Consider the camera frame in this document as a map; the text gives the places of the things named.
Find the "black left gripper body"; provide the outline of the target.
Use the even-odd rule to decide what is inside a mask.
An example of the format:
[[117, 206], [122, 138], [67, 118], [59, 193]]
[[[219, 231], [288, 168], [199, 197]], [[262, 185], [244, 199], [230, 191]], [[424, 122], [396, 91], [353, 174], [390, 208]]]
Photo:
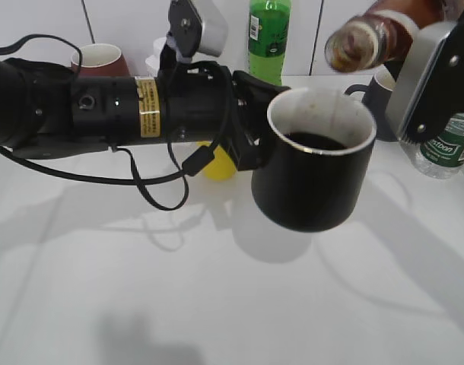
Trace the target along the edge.
[[263, 160], [262, 148], [256, 140], [267, 134], [269, 104], [290, 88], [261, 81], [244, 71], [234, 71], [229, 86], [231, 105], [220, 146], [236, 170], [255, 170]]

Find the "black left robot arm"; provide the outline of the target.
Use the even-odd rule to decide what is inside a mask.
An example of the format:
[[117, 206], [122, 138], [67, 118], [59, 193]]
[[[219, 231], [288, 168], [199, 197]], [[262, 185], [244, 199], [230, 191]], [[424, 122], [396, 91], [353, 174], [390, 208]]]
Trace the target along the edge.
[[69, 68], [0, 61], [0, 148], [25, 160], [111, 147], [217, 141], [242, 170], [283, 87], [215, 62], [178, 65], [151, 77], [78, 77]]

